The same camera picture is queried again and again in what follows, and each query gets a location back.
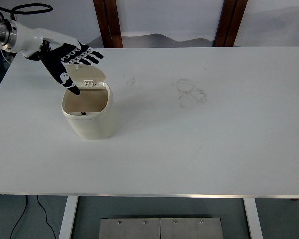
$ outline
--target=black cable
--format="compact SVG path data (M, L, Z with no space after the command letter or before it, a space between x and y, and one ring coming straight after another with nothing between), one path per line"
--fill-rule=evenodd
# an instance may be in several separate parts
M34 6L45 7L47 9L37 10L37 11L17 11L22 8L34 7ZM11 13L11 14L19 14L19 15L33 15L33 14L51 12L52 10L53 10L53 7L51 7L50 5L41 4L41 3L31 3L31 4L20 5L20 6L14 7L12 10L0 7L0 11L5 11L5 12Z
M4 20L4 15L0 12L0 20L3 21Z
M55 232L54 232L54 230L53 230L53 227L48 223L48 217L47 217L47 214L46 214L46 210L45 210L45 208L42 206L42 204L41 204L40 201L39 201L39 195L37 195L36 198L37 198L38 203L40 204L41 208L43 208L43 210L44 210L44 212L45 212L45 221L46 221L46 223L49 225L49 227L52 229L53 234L54 234L54 238L56 239L56 236L55 236Z
M13 234L13 231L14 231L16 225L18 225L18 223L20 222L21 218L23 217L23 214L25 212L25 209L26 209L27 205L28 205L28 196L26 195L25 196L25 207L24 207L23 213L22 213L21 217L19 218L19 220L17 221L17 223L14 225L14 228L12 229L12 232L11 232L11 235L10 235L10 239L12 238L12 234Z

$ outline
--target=white table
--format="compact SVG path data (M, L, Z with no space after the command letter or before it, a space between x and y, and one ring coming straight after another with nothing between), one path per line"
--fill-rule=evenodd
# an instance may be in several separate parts
M99 52L118 113L102 141L75 134L41 62L14 60L0 193L299 198L299 47Z

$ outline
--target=bin opening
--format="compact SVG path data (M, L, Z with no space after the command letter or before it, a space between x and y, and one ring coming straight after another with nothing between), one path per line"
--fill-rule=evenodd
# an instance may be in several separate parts
M86 114L101 112L105 108L109 96L107 89L80 89L80 91L78 96L68 94L64 104L64 111L68 114L84 115L82 112Z

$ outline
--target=lid latch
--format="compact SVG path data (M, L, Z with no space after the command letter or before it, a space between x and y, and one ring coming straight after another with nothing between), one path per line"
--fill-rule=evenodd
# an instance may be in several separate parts
M93 80L84 80L84 85L85 86L92 85L92 87L93 87L96 84L95 84L95 82Z

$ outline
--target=cable on floor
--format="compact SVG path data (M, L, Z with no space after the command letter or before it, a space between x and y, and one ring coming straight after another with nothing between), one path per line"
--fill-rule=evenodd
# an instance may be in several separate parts
M20 222L21 218L23 217L24 212L25 212L27 206L28 206L28 196L26 195L25 196L25 207L24 207L23 213L22 213L21 217L19 218L19 220L16 222L16 224L14 225L14 227L12 229L12 232L11 232L11 235L10 235L10 239L12 238L12 234L13 234L13 231L14 231L16 225L18 225L18 223Z
M54 238L56 239L56 235L55 235L54 229L53 229L53 227L52 227L52 226L49 224L49 222L48 222L48 217L47 217L47 214L46 214L46 210L45 210L45 208L42 206L42 204L41 204L40 201L39 201L39 195L37 195L36 198L37 198L38 203L40 204L41 208L43 208L43 210L44 210L44 212L45 212L45 221L46 221L46 223L49 225L49 227L52 229L53 234L54 234Z

